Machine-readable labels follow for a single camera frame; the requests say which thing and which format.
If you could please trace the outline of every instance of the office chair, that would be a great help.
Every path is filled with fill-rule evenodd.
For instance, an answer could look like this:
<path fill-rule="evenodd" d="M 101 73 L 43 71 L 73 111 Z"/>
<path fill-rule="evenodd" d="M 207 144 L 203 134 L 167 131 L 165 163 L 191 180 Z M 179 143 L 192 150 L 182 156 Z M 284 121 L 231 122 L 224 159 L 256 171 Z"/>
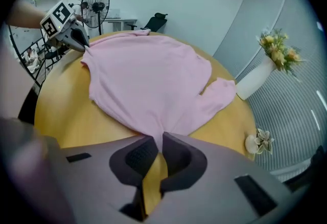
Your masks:
<path fill-rule="evenodd" d="M 152 32 L 157 32 L 164 24 L 166 24 L 166 16 L 168 14 L 155 13 L 154 17 L 150 18 L 149 22 L 146 24 L 142 30 L 150 29 Z M 136 25 L 127 24 L 131 27 L 131 30 L 136 28 Z"/>
<path fill-rule="evenodd" d="M 44 58 L 45 59 L 50 59 L 52 61 L 52 64 L 48 65 L 46 67 L 47 70 L 49 70 L 50 66 L 53 66 L 53 64 L 57 63 L 63 55 L 65 55 L 65 51 L 69 50 L 69 47 L 67 47 L 66 45 L 61 46 L 60 48 L 58 48 L 56 51 L 49 51 L 49 48 L 51 48 L 48 44 L 47 44 L 47 53 L 45 54 Z"/>

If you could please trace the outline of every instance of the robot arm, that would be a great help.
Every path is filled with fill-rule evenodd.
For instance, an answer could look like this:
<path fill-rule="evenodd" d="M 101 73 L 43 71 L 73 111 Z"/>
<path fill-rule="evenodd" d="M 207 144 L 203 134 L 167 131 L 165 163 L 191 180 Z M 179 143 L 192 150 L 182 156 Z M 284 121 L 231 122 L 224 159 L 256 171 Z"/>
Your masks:
<path fill-rule="evenodd" d="M 89 46 L 84 27 L 76 22 L 73 9 L 63 1 L 49 10 L 40 24 L 54 45 L 60 42 L 79 52 Z"/>

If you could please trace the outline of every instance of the person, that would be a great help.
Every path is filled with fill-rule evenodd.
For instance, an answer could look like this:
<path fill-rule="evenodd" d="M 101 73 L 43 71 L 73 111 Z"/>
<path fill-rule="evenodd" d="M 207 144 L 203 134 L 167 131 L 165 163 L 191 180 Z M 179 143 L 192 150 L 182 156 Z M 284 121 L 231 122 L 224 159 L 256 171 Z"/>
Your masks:
<path fill-rule="evenodd" d="M 86 19 L 86 9 L 88 7 L 87 2 L 83 2 L 82 4 L 75 4 L 72 6 L 72 9 L 74 11 L 74 14 L 77 19 L 77 23 L 83 25 L 83 23 L 87 23 Z M 84 25 L 86 35 L 89 37 L 88 27 Z"/>
<path fill-rule="evenodd" d="M 26 66 L 31 73 L 36 72 L 40 68 L 40 59 L 35 50 L 28 48 L 24 54 Z"/>

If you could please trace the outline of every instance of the fan grille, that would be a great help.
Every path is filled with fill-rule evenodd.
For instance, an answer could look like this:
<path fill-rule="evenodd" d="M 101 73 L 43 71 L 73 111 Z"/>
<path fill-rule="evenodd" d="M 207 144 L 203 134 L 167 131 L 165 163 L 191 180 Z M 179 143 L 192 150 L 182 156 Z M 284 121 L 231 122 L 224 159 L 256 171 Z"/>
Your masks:
<path fill-rule="evenodd" d="M 106 18 L 110 6 L 110 0 L 82 0 L 87 2 L 88 6 L 83 10 L 85 24 L 90 28 L 97 28 Z"/>

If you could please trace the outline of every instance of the wooden table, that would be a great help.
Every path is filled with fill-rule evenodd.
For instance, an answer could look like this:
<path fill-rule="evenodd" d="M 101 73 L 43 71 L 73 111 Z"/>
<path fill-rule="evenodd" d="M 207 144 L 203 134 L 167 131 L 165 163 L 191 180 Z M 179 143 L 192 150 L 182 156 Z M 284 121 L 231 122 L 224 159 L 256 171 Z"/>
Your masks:
<path fill-rule="evenodd" d="M 118 32 L 104 34 L 90 41 L 115 33 Z M 212 75 L 207 85 L 217 77 L 233 80 L 218 61 L 199 48 L 192 47 L 197 54 L 211 62 Z M 137 134 L 106 115 L 89 100 L 90 73 L 80 63 L 81 58 L 81 53 L 71 50 L 49 73 L 37 101 L 35 127 L 42 135 L 55 137 L 62 148 L 104 143 Z M 253 159 L 244 147 L 248 134 L 255 134 L 253 114 L 248 103 L 236 95 L 230 105 L 193 132 L 191 137 L 231 148 Z M 143 181 L 148 214 L 160 202 L 159 184 L 165 177 L 167 165 L 160 153 Z"/>

